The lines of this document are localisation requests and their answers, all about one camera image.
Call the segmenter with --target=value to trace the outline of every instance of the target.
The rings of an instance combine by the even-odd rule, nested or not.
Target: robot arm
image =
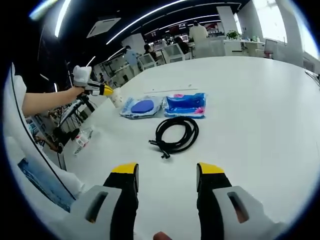
[[[110,88],[107,85],[104,85],[102,83],[92,81],[90,79],[90,74],[91,74],[92,68],[90,66],[75,66],[73,69],[73,84],[76,87],[81,87],[84,88],[84,92],[86,94],[91,94],[93,96],[109,96],[111,95],[114,91],[112,88]]]

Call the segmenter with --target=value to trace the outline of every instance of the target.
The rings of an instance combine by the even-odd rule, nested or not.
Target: ceiling
[[[72,56],[71,58],[77,61],[76,64],[85,65],[93,56],[96,56],[91,64],[95,65],[105,61],[119,50],[121,41],[131,34],[142,33],[144,35],[154,29],[185,19],[215,15],[218,14],[217,6],[230,6],[232,11],[236,13],[249,0],[234,0],[232,3],[221,3],[225,2],[221,0],[186,0],[147,16],[106,45],[116,33],[134,20],[174,1],[71,0],[58,38]],[[62,2],[64,1],[60,1],[54,6],[56,11],[61,9]],[[109,31],[87,38],[97,21],[112,18],[121,19]],[[219,17],[206,17],[205,19],[199,19],[199,22],[218,19]]]

